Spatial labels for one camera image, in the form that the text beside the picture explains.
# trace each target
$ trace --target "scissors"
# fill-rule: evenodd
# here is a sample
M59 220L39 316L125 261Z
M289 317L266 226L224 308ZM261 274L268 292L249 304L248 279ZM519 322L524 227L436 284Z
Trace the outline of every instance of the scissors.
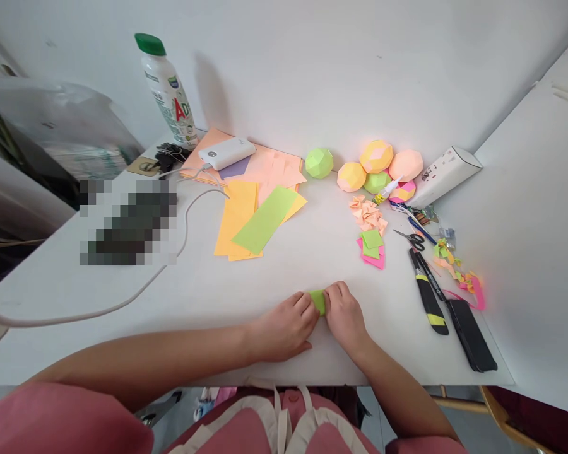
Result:
M412 244L416 250L419 251L424 251L425 250L425 245L423 243L425 243L425 238L423 238L420 235L417 235L416 233L412 233L410 235L406 235L405 233L402 233L400 231L397 230L393 230L396 233L399 233L401 236L405 236L406 239L410 242L410 244Z

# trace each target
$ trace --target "pink origami ball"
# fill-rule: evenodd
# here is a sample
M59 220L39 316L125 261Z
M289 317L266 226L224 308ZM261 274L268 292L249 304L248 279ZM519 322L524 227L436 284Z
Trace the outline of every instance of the pink origami ball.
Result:
M346 192L354 192L366 181L366 172L360 163L345 163L337 174L336 183Z
M404 177L401 182L409 182L423 170L423 156L418 151L405 150L393 156L389 166L389 175L393 180Z
M415 195L416 190L417 185L412 180L407 183L400 183L398 187L391 191L389 200L395 203L406 203Z

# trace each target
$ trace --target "black pouch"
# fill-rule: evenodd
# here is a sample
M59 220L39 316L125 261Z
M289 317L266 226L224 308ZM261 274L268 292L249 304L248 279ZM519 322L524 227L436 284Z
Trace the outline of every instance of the black pouch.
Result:
M471 368L476 372L497 370L497 363L486 345L469 303L465 300L446 300L446 307Z

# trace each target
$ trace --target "origami ball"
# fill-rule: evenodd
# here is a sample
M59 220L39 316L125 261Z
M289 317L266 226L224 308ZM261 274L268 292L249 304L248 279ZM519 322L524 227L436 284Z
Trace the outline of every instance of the origami ball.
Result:
M391 177L386 172L369 173L366 176L364 189L371 194L376 194L389 183L391 183Z
M423 156L418 151L406 150L396 154L389 166L389 174L393 180L404 175L401 182L409 182L423 170Z
M393 159L393 148L382 140L372 141L360 156L360 164L367 173L385 170Z
M391 194L389 195L389 200L395 203L406 203L408 200L415 195L417 190L417 185L414 181L410 180L408 183L400 183Z
M366 181L366 172L360 163L345 163L339 170L336 183L346 192L354 192Z
M324 178L333 166L333 155L328 148L314 148L305 159L305 170L314 178Z

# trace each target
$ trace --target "white wall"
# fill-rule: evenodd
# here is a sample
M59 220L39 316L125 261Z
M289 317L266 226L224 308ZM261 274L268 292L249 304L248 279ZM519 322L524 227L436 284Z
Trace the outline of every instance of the white wall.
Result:
M556 94L568 99L568 50L475 153L484 169L437 205L483 279L510 389L568 410L568 101Z
M166 131L135 32L158 35L197 125L356 160L384 138L426 164L475 151L568 45L568 0L0 0L31 77L90 86L145 146Z

